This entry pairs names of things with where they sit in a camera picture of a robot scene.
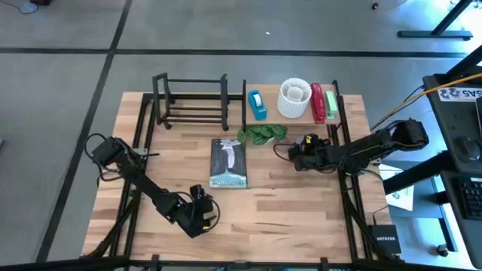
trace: butcher block tabletop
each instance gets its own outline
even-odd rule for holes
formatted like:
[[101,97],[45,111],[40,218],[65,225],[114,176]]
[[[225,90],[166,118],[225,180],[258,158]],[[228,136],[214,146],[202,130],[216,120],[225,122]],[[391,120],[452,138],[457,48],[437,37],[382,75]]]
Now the butcher block tabletop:
[[[117,113],[113,136],[128,144],[133,141],[142,96],[143,93],[124,93]],[[343,98],[352,141],[368,135],[362,96],[343,95]],[[177,100],[176,106],[218,103]],[[330,263],[350,263],[336,172],[296,172],[290,162],[273,153],[272,145],[249,142],[246,145],[249,188],[209,187],[211,140],[236,138],[241,107],[241,101],[231,101],[227,132],[219,124],[173,123],[170,130],[164,125],[154,126],[150,152],[160,155],[149,157],[146,175],[171,191],[189,192],[190,186],[201,184],[221,207],[221,217],[213,230],[192,239],[178,225],[159,215],[151,200],[142,195],[130,258],[150,260],[153,254],[159,254],[161,260],[318,263],[320,257],[327,257]],[[340,130],[339,138],[343,139]],[[294,140],[307,133],[329,138],[326,125],[288,126],[287,138]],[[282,146],[279,153],[288,156],[287,148]],[[383,185],[372,174],[361,175],[359,179],[367,223],[372,224],[373,212],[386,206]],[[91,252],[115,223],[123,185],[123,180],[101,181],[83,254]],[[391,224],[388,209],[377,213],[377,223]],[[118,254],[124,252],[127,225],[128,222],[120,236]],[[354,228],[358,255],[363,256],[356,223]]]

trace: book cover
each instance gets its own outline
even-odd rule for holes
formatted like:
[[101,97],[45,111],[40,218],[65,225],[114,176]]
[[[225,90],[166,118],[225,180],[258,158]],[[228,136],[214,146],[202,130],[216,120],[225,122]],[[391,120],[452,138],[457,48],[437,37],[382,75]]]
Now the book cover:
[[209,186],[247,188],[246,154],[237,139],[211,140],[211,173]]

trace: green leafy object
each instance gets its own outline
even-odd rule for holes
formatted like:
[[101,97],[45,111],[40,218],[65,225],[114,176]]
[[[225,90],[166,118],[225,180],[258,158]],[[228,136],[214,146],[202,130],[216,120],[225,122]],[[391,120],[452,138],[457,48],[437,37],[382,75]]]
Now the green leafy object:
[[263,126],[261,125],[253,125],[253,126],[250,126],[249,127],[249,130],[251,130],[252,132],[255,132],[257,134],[261,134],[262,133],[262,130],[263,130]]
[[238,141],[241,143],[246,142],[246,134],[244,133],[243,130],[238,131]]
[[271,130],[273,131],[273,135],[277,139],[283,139],[286,136],[286,132],[288,129],[281,125],[270,125]]
[[256,139],[253,139],[253,142],[255,145],[263,145],[268,141],[269,138],[266,138],[264,136],[257,137]]
[[267,138],[273,137],[273,134],[272,134],[272,132],[271,132],[271,129],[270,129],[268,126],[262,126],[262,127],[261,127],[261,134],[262,134],[264,137],[267,137]]
[[249,136],[252,139],[255,139],[256,137],[258,137],[256,132],[254,132],[253,130],[251,130],[249,128],[246,128],[246,135]]

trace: yellow cable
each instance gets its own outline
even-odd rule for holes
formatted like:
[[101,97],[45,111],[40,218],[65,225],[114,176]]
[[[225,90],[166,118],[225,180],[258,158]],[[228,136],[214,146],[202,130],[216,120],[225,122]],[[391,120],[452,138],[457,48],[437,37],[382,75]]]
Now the yellow cable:
[[415,96],[412,96],[411,98],[409,98],[408,100],[406,100],[405,102],[402,102],[399,106],[397,106],[396,108],[394,108],[393,110],[391,110],[388,114],[386,114],[384,117],[382,117],[380,120],[377,121],[377,123],[375,123],[375,125],[372,126],[371,130],[377,128],[383,121],[386,120],[386,118],[390,117],[391,115],[397,113],[398,111],[400,111],[406,104],[412,102],[413,100],[416,100],[418,99],[419,97],[421,96],[424,96],[426,94],[429,94],[429,93],[432,93],[434,91],[437,91],[439,89],[443,89],[445,87],[450,87],[450,86],[453,86],[454,84],[459,84],[459,83],[463,83],[465,81],[469,81],[469,80],[472,80],[472,79],[475,79],[475,78],[479,78],[479,77],[482,77],[482,73],[480,74],[476,74],[476,75],[471,75],[471,76],[468,76],[466,78],[462,78],[462,79],[459,79],[459,80],[455,80],[455,81],[452,81],[450,83],[446,83],[446,84],[443,84],[443,85],[440,85],[438,87],[433,87],[431,88],[430,90],[426,90],[424,92],[421,92],[421,93],[418,93],[416,94]]

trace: black floor stripe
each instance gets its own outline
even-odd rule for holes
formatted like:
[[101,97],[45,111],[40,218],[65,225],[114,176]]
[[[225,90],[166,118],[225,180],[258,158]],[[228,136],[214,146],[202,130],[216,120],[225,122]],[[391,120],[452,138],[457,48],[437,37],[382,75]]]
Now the black floor stripe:
[[122,14],[120,15],[119,23],[117,28],[115,29],[114,38],[112,39],[110,50],[114,50],[119,45],[119,41],[121,40],[122,32],[124,31],[124,27],[126,25],[127,16],[129,15],[130,6],[132,5],[133,0],[126,0],[124,2],[124,8],[122,9]]
[[210,56],[327,56],[327,57],[421,57],[464,58],[467,53],[450,52],[369,52],[317,50],[210,50],[210,49],[117,49],[124,55],[210,55]]
[[92,126],[93,118],[96,114],[97,107],[99,106],[100,97],[102,95],[102,91],[104,90],[105,82],[107,80],[109,70],[111,69],[113,59],[113,53],[110,53],[105,57],[104,66],[102,67],[96,90],[94,91],[92,99],[90,100],[90,106],[85,116],[81,133],[77,138],[74,154],[72,155],[69,167],[67,168],[66,177],[62,184],[62,188],[60,189],[59,197],[57,198],[52,216],[50,217],[47,231],[45,232],[44,238],[39,248],[37,259],[35,260],[36,262],[45,262],[47,260],[50,248],[53,243],[53,238],[55,237],[55,233],[59,226],[60,219],[62,218],[63,210],[66,207],[70,189],[72,187],[72,183],[74,182],[75,173],[77,172],[78,164],[81,161],[82,151],[84,149],[84,142],[89,135],[90,127]]
[[109,49],[0,47],[0,53],[107,54]]

